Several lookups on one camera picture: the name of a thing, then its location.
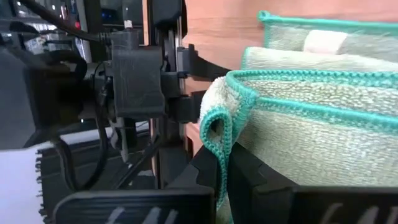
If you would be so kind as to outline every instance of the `machine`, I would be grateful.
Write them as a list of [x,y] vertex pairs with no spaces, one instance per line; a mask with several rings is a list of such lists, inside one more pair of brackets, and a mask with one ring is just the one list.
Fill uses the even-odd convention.
[[[184,79],[214,80],[228,72],[200,58],[194,45],[182,46],[187,33],[185,1],[147,1],[147,46],[139,45],[138,33],[129,21],[125,21],[123,31],[92,34],[68,25],[33,0],[20,3],[68,35],[111,49],[104,61],[107,75],[103,82],[93,83],[95,79],[86,77],[86,62],[76,52],[32,55],[0,47],[0,63],[10,77],[1,90],[14,94],[1,98],[7,105],[2,148],[51,141],[60,157],[65,184],[75,192],[59,202],[54,211],[47,211],[46,222],[215,223],[220,175],[216,157],[209,150],[201,148],[173,181],[162,179],[162,149],[182,145],[181,124],[196,123],[199,117],[204,92],[184,95]],[[75,64],[72,72],[69,64]],[[15,86],[24,91],[17,94]],[[69,146],[60,138],[59,130],[79,121],[83,111],[90,111],[96,120],[101,151],[93,175],[80,184],[71,165]],[[119,138],[134,144],[140,133],[134,131],[135,122],[129,121],[147,119],[152,120],[152,138],[142,157],[111,189],[91,191],[106,163],[109,142],[104,127],[132,129],[128,135],[120,132]],[[125,190],[143,163],[152,158],[157,190]],[[233,146],[228,169],[231,220],[237,224],[398,223],[396,189],[299,186],[239,144]]]

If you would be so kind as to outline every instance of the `black plastic bracket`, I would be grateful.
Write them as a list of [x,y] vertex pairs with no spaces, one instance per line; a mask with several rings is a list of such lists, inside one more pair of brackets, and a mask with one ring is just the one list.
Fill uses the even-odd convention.
[[220,165],[216,156],[202,146],[185,170],[167,188],[210,187],[218,195]]
[[117,117],[157,118],[165,111],[161,89],[162,49],[158,46],[138,47],[125,41],[130,32],[113,35],[112,72]]
[[67,196],[54,209],[56,224],[215,224],[213,189],[105,190]]
[[181,96],[180,79],[177,72],[162,72],[162,93],[165,98],[177,98]]
[[182,96],[169,100],[169,114],[179,123],[197,123],[200,115],[201,99],[206,91],[193,92],[191,96]]
[[199,57],[193,44],[189,44],[188,48],[177,48],[177,58],[181,59],[181,70],[189,73],[194,79],[199,77],[214,81],[218,77],[225,76],[230,71]]
[[398,222],[397,188],[300,186],[238,143],[229,157],[228,195],[235,224]]
[[185,0],[152,0],[154,25],[163,33],[177,28],[177,21],[181,18],[181,37],[187,34],[187,6]]

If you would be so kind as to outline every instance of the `wooden surface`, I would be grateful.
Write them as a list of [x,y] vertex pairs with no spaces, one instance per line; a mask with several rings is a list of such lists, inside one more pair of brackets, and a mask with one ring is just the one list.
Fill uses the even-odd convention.
[[[397,0],[186,0],[188,34],[184,45],[195,44],[201,57],[229,69],[239,69],[243,50],[261,46],[259,10],[290,17],[318,17],[358,21],[398,22]],[[146,0],[144,31],[146,30]],[[187,91],[205,90],[209,83],[187,80]],[[198,126],[189,124],[187,135],[198,141]],[[195,148],[200,142],[194,142]]]

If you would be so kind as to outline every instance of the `folded towel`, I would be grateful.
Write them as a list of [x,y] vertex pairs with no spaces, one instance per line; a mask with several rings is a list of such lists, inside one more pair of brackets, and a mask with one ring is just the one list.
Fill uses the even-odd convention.
[[277,50],[355,54],[398,62],[398,24],[274,16],[260,11],[264,46]]
[[[398,186],[395,63],[255,47],[243,62],[257,70],[215,80],[201,106],[201,139],[221,167],[218,207],[236,141],[298,184]],[[297,70],[310,67],[330,70]]]

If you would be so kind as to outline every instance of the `teal stitched border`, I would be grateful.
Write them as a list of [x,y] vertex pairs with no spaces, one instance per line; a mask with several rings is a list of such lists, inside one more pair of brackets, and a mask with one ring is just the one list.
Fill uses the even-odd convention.
[[392,116],[264,97],[259,98],[256,109],[296,115],[315,121],[366,129],[377,133],[398,134],[398,119]]
[[[258,96],[257,91],[244,86],[241,80],[263,80],[266,79],[266,74],[274,74],[274,72],[275,70],[232,71],[227,74],[226,80],[227,84],[239,94],[242,94],[243,96]],[[323,74],[323,72],[324,71],[311,73],[311,75],[306,78],[308,79],[310,77],[317,77],[319,76],[318,73]],[[395,73],[376,73],[376,75],[375,73],[362,73],[359,77],[362,79],[368,78],[368,80],[363,80],[363,83],[367,85],[371,85],[371,82],[377,82],[377,78],[383,78],[383,82],[386,83],[391,82],[392,80],[397,80],[397,74]],[[392,116],[384,116],[353,110],[343,110],[332,108],[330,106],[312,105],[298,101],[278,100],[265,97],[259,97],[257,99],[256,108],[284,114],[294,114],[317,121],[326,121],[332,124],[370,129],[371,131],[383,132],[387,134],[398,134],[398,119]]]
[[278,80],[322,82],[398,89],[398,73],[394,72],[343,72],[330,70],[238,70],[228,73],[226,78],[227,83],[228,80],[230,81],[231,77],[236,78],[237,80],[233,82],[238,82],[237,85],[240,86],[243,86],[243,84],[240,82],[246,80]]
[[[220,142],[210,139],[208,132],[211,130],[211,124],[214,121],[222,120],[223,135]],[[232,148],[232,117],[227,108],[218,106],[209,110],[200,122],[200,138],[207,149],[209,149],[218,159],[221,170],[221,185],[219,188],[219,195],[217,199],[217,208],[220,208],[224,202],[227,193],[227,167],[228,157]]]
[[256,91],[242,85],[240,81],[233,78],[234,74],[236,74],[236,71],[231,71],[227,73],[226,84],[231,89],[240,94],[242,98],[239,104],[239,108],[233,117],[233,124],[234,124],[232,130],[233,142],[235,142],[236,139],[238,138],[239,133],[242,131],[244,125],[246,124],[246,121],[248,120],[250,110],[256,105],[256,101],[259,97],[259,94]]
[[246,65],[246,62],[247,62],[249,51],[250,51],[250,47],[246,47],[244,49],[243,56],[242,56],[242,65],[241,65],[242,70],[245,70],[248,67],[248,65]]
[[278,26],[300,26],[303,29],[330,30],[347,33],[397,35],[398,23],[387,22],[359,22],[344,21],[338,19],[306,19],[295,17],[279,17],[267,11],[259,11],[257,18],[264,23],[264,46],[269,47],[272,38],[270,25]]
[[234,218],[232,217],[232,214],[229,216],[228,224],[234,224]]

